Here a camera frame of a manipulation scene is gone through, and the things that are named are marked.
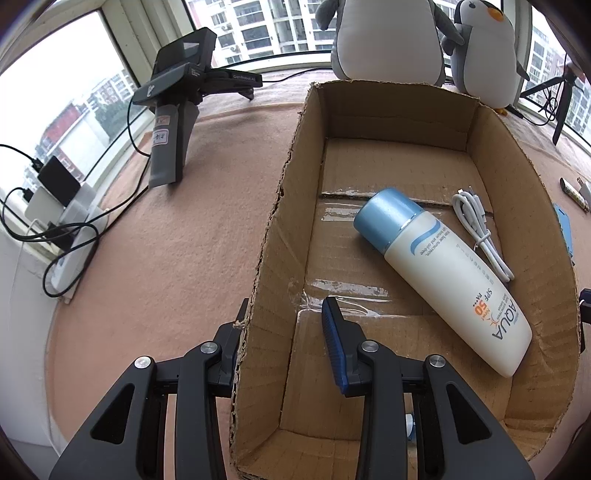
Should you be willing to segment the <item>clear blue small bottle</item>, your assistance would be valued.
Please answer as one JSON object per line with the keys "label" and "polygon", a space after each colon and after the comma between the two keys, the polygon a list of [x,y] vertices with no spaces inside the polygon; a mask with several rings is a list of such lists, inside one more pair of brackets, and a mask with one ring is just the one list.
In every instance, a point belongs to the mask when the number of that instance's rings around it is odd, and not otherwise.
{"label": "clear blue small bottle", "polygon": [[407,413],[405,415],[406,420],[406,436],[409,442],[416,442],[416,422],[413,413]]}

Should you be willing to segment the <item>white sunscreen bottle blue cap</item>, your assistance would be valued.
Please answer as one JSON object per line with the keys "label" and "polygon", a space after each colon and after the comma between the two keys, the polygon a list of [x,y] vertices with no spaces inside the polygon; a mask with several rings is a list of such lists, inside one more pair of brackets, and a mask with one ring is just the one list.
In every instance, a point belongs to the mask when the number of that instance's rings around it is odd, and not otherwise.
{"label": "white sunscreen bottle blue cap", "polygon": [[353,221],[398,274],[499,375],[510,378],[532,340],[517,301],[450,227],[394,188]]}

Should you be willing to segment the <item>brown cardboard box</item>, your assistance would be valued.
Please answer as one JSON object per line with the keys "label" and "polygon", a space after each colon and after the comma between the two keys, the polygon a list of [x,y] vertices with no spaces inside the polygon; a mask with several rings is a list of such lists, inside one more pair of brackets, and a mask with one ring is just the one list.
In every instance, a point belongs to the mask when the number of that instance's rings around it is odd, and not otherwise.
{"label": "brown cardboard box", "polygon": [[[329,82],[308,91],[283,167],[245,318],[230,454],[252,479],[351,479],[363,402],[332,378],[322,300],[399,355],[444,355],[523,455],[550,442],[572,405],[578,297],[590,284],[590,219],[561,191],[557,148],[465,95],[427,85]],[[356,232],[353,218],[394,187],[462,231],[453,195],[473,189],[515,278],[533,339],[514,376],[484,362]],[[570,219],[571,263],[553,207]]]}

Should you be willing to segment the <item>blue phone stand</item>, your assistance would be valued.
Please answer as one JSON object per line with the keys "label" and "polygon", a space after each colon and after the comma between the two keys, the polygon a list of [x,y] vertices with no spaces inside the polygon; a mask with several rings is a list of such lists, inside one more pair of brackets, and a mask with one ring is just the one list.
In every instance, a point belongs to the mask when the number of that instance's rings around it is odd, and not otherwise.
{"label": "blue phone stand", "polygon": [[562,232],[562,236],[571,259],[571,263],[575,264],[574,261],[574,244],[572,238],[571,224],[568,214],[556,203],[553,204],[559,226]]}

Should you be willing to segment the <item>patterned lighter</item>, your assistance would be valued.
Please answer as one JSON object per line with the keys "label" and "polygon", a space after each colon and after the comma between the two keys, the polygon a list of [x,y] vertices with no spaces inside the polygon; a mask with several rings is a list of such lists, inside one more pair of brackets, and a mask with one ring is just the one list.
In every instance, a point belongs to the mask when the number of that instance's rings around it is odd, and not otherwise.
{"label": "patterned lighter", "polygon": [[590,207],[586,199],[568,181],[561,177],[559,179],[559,184],[562,192],[566,194],[571,200],[573,200],[583,211],[590,211]]}

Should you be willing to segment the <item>white power strip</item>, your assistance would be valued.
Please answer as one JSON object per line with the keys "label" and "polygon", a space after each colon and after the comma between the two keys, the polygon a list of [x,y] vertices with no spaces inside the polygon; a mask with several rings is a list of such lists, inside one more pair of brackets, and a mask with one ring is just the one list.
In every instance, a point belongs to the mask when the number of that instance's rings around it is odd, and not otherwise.
{"label": "white power strip", "polygon": [[69,302],[107,225],[107,217],[98,206],[97,192],[82,183],[75,198],[64,207],[57,225],[45,227],[37,220],[32,222],[41,228],[43,239],[60,250],[44,275],[44,288],[50,297],[62,297]]}

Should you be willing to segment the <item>black tripod stand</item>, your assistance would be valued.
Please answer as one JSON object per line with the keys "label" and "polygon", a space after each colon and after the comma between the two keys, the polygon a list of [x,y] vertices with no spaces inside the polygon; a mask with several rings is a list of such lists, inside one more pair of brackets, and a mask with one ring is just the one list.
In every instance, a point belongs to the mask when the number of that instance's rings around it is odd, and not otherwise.
{"label": "black tripod stand", "polygon": [[526,89],[520,94],[521,98],[529,99],[539,92],[546,91],[548,97],[541,109],[549,114],[548,121],[556,122],[552,142],[556,145],[566,124],[568,110],[576,87],[576,80],[584,77],[584,72],[573,62],[566,62],[563,73],[538,85]]}

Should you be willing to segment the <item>white charger on strip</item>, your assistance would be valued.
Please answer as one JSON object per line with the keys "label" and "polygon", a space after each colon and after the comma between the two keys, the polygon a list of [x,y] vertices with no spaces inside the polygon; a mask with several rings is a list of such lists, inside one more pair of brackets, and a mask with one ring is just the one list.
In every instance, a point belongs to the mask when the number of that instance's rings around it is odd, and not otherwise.
{"label": "white charger on strip", "polygon": [[28,220],[37,220],[42,226],[48,227],[50,224],[58,224],[63,210],[63,205],[40,186],[29,200],[24,215]]}

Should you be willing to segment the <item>black power adapter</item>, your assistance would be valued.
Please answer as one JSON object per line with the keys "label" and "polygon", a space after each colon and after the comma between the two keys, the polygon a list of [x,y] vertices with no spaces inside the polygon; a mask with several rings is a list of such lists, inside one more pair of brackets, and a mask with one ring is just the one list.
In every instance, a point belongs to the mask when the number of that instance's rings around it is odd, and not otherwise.
{"label": "black power adapter", "polygon": [[81,188],[80,182],[55,156],[41,167],[37,179],[63,207],[71,203]]}

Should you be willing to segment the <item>small penguin plush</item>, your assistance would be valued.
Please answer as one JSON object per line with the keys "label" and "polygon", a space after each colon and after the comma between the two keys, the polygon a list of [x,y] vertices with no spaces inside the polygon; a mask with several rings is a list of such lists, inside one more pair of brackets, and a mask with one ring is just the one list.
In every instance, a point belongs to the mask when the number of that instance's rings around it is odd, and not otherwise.
{"label": "small penguin plush", "polygon": [[461,1],[454,27],[463,42],[445,35],[442,48],[451,59],[455,86],[494,110],[506,109],[515,100],[519,80],[529,78],[517,60],[510,19],[488,1]]}

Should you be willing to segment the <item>checkered cloth on sill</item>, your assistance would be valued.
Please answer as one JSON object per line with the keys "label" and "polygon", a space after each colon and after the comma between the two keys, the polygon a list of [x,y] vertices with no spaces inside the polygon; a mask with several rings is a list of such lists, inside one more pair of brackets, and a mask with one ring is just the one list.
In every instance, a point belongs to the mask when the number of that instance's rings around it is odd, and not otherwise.
{"label": "checkered cloth on sill", "polygon": [[337,79],[329,68],[269,72],[263,74],[263,87],[254,89],[252,100],[235,93],[207,96],[199,105],[199,111],[202,116],[211,116],[256,107],[301,104],[307,97],[311,84]]}

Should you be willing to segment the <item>spare black handheld gripper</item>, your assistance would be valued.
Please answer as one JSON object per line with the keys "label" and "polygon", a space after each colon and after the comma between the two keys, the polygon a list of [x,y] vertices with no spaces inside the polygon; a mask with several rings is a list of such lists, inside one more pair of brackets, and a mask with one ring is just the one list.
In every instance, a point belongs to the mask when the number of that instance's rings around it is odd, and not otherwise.
{"label": "spare black handheld gripper", "polygon": [[155,114],[152,131],[151,188],[179,183],[192,129],[204,97],[237,93],[252,100],[263,78],[256,73],[211,66],[216,34],[207,27],[163,46],[151,78],[135,91],[132,103]]}

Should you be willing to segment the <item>large penguin plush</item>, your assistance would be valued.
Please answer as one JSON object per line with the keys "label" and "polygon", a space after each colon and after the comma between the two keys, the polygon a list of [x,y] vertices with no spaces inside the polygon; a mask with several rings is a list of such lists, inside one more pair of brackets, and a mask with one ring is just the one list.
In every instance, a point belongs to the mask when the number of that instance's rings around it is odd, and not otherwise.
{"label": "large penguin plush", "polygon": [[315,21],[322,31],[335,22],[331,64],[341,80],[441,86],[446,74],[439,36],[454,46],[465,43],[429,0],[324,1]]}

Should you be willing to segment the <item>white USB wall charger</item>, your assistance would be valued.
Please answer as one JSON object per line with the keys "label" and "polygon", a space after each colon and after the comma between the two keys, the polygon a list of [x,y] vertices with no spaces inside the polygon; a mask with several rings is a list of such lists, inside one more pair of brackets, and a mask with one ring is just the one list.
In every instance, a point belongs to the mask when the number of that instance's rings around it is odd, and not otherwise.
{"label": "white USB wall charger", "polygon": [[588,204],[591,204],[591,184],[581,177],[577,178],[577,182],[580,186],[579,193],[583,196]]}

